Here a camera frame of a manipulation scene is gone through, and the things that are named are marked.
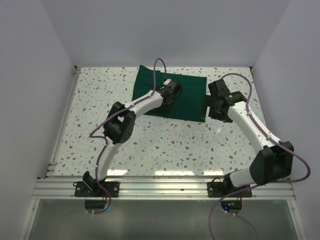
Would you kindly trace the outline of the green surgical cloth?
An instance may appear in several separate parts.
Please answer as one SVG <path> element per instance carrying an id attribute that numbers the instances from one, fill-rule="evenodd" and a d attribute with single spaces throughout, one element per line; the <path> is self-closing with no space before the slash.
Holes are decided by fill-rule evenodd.
<path id="1" fill-rule="evenodd" d="M 170 110 L 156 108 L 147 112 L 146 115 L 204 123 L 202 107 L 206 96 L 207 78 L 173 73 L 168 73 L 167 78 L 178 82 L 182 87 L 182 93 L 173 101 Z M 132 99 L 142 97 L 152 90 L 153 86 L 153 70 L 140 65 L 134 82 Z"/>

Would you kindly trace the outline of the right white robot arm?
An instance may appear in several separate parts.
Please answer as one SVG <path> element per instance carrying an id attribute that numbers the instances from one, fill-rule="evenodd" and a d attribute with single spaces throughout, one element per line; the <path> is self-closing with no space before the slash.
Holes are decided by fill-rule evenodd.
<path id="1" fill-rule="evenodd" d="M 288 177 L 292 172 L 293 145 L 272 134 L 260 120 L 252 120 L 255 113 L 248 100 L 239 92 L 230 92 L 224 80 L 208 85 L 210 94 L 205 96 L 202 115 L 224 123 L 235 123 L 251 143 L 256 157 L 249 167 L 228 173 L 216 190 L 235 196 L 251 184 L 259 186 Z"/>

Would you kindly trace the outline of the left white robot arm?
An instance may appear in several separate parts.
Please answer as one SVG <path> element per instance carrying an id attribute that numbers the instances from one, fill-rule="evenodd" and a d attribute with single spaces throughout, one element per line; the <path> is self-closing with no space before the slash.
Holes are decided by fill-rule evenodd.
<path id="1" fill-rule="evenodd" d="M 113 104 L 106 120 L 98 125 L 89 135 L 97 138 L 94 134 L 103 128 L 105 144 L 99 153 L 93 170 L 85 172 L 83 183 L 87 192 L 92 196 L 99 196 L 106 192 L 103 181 L 107 177 L 110 164 L 122 144 L 127 142 L 133 133 L 135 121 L 142 115 L 154 109 L 171 109 L 173 102 L 182 93 L 182 86 L 172 80 L 166 79 L 162 85 L 154 87 L 145 95 L 125 104 L 117 101 Z"/>

